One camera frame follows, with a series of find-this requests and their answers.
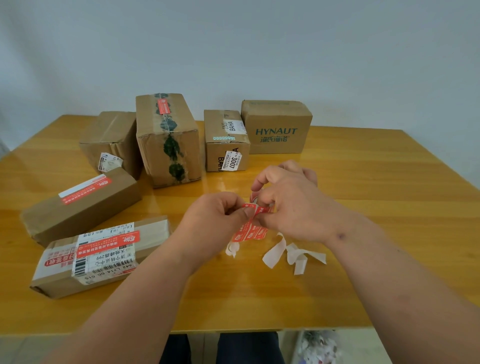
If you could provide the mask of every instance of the leg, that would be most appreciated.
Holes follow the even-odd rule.
[[[216,364],[285,364],[272,332],[221,334]]]
[[[169,335],[159,364],[192,364],[187,334]]]

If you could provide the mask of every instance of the hynaut logo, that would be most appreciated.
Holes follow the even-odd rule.
[[[272,135],[272,134],[282,134],[282,135],[293,135],[298,128],[274,128],[274,129],[257,129],[255,135]]]

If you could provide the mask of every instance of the yellow table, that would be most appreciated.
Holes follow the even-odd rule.
[[[28,288],[42,247],[28,237],[19,212],[96,175],[77,144],[91,120],[62,116],[0,160],[0,334],[71,332],[118,285],[56,301]],[[152,190],[143,174],[143,200],[100,227],[158,214],[176,227],[201,194],[234,191],[246,198],[258,172],[289,158],[314,169],[325,193],[382,225],[455,291],[480,304],[480,192],[400,130],[311,127],[301,155],[252,155],[247,171],[207,173],[180,186]],[[262,256],[278,240],[270,231],[263,241],[242,243],[237,258],[219,254],[202,267],[190,279],[174,330],[370,325],[345,272],[323,246],[297,243],[327,253],[326,266],[309,259],[303,276],[293,276],[286,258],[269,269]]]

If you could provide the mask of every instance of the right hand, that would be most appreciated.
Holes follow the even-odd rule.
[[[288,160],[269,166],[257,176],[252,191],[260,191],[257,203],[275,203],[275,213],[262,213],[255,225],[280,231],[295,239],[324,243],[344,240],[352,225],[362,216],[324,195],[317,187],[317,175]]]

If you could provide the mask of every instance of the cardboard box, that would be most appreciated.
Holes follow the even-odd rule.
[[[202,177],[198,126],[182,94],[137,96],[137,141],[154,187]]]
[[[240,113],[233,110],[204,110],[206,171],[246,170],[250,141]],[[239,160],[228,162],[228,156],[238,152]]]
[[[43,252],[30,288],[60,298],[125,279],[169,235],[160,216],[57,240]]]
[[[301,153],[312,113],[298,101],[243,100],[250,154]]]
[[[88,231],[142,199],[137,181],[115,168],[22,211],[28,233],[47,247]]]
[[[136,132],[134,112],[104,111],[82,133],[80,149],[96,171],[122,167],[137,180],[143,162]]]

